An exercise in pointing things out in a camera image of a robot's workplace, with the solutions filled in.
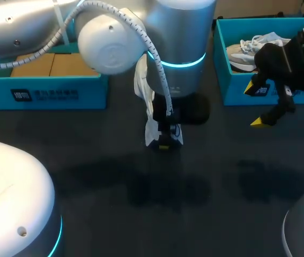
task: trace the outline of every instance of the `shoe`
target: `shoe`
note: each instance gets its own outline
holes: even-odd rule
[[[228,59],[232,70],[252,72],[256,69],[254,56],[265,44],[272,43],[282,47],[289,42],[290,39],[283,39],[275,32],[264,36],[254,36],[251,41],[241,40],[240,44],[227,47]]]

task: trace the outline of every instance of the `blue plastic bin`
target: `blue plastic bin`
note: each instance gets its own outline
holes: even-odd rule
[[[50,52],[78,52],[76,44]],[[88,110],[107,106],[108,77],[12,78],[12,70],[0,70],[0,110]]]
[[[217,20],[214,33],[214,65],[224,105],[276,104],[278,100],[275,84],[267,81],[270,88],[260,92],[260,97],[244,95],[253,73],[233,73],[226,47],[251,40],[255,35],[276,32],[292,39],[304,28],[304,18],[227,19]],[[304,104],[304,92],[294,92],[295,103]]]

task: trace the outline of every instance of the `shoelace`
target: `shoelace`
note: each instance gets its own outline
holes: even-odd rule
[[[265,44],[262,44],[262,43],[259,42],[260,37],[262,37],[262,36],[259,36],[259,35],[254,36],[251,41],[241,40],[240,45],[241,45],[242,51],[244,51],[244,52],[250,52],[251,50],[259,51],[265,45]],[[281,40],[274,40],[274,41],[271,41],[269,43],[274,43],[278,46],[283,45]]]

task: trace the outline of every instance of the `cardboard box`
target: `cardboard box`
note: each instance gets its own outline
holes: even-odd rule
[[[219,81],[224,105],[276,104],[278,101],[275,83],[267,81],[257,96],[243,92],[254,73],[234,73],[228,60],[226,47],[240,40],[251,40],[255,35],[276,32],[279,36],[291,39],[304,27],[304,18],[271,19],[231,19],[218,20],[214,34],[214,65]],[[294,92],[295,103],[304,104],[304,92]]]
[[[87,67],[76,44],[0,70],[0,110],[105,109],[107,92],[108,77]]]
[[[20,61],[27,58],[28,56],[29,55],[19,56],[16,60]],[[53,60],[54,54],[42,55],[40,58],[33,62],[13,68],[10,77],[49,77]]]
[[[62,76],[98,76],[99,73],[89,68],[80,54],[56,54],[50,71],[50,77]]]

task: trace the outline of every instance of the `cable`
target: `cable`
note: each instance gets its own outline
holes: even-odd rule
[[[302,14],[302,9],[303,9],[303,6],[304,6],[304,0],[301,0],[301,6],[300,6],[300,10],[299,10],[299,13]]]
[[[153,44],[152,40],[149,38],[147,33],[137,24],[135,23],[131,18],[129,18],[125,13],[121,12],[118,8],[113,7],[110,4],[104,3],[102,1],[91,1],[87,0],[83,4],[77,6],[65,19],[64,25],[65,28],[69,25],[69,23],[82,11],[89,8],[95,8],[95,9],[104,9],[106,12],[113,14],[116,18],[121,20],[122,22],[126,23],[128,26],[130,26],[133,30],[136,31],[136,33],[140,36],[140,38],[143,40],[145,45],[148,48],[148,51],[152,54],[155,64],[157,66],[157,70],[159,73],[160,82],[162,85],[162,90],[164,92],[165,100],[166,100],[166,116],[171,116],[173,113],[173,106],[172,106],[172,99],[164,71],[164,67],[162,66],[160,56],[155,48],[155,45]],[[13,67],[18,67],[21,65],[24,65],[26,63],[32,62],[36,60],[37,58],[41,57],[45,53],[47,53],[62,37],[62,29],[60,28],[55,36],[39,51],[33,53],[31,56],[14,62],[8,62],[8,63],[0,63],[0,70],[2,69],[11,69]]]

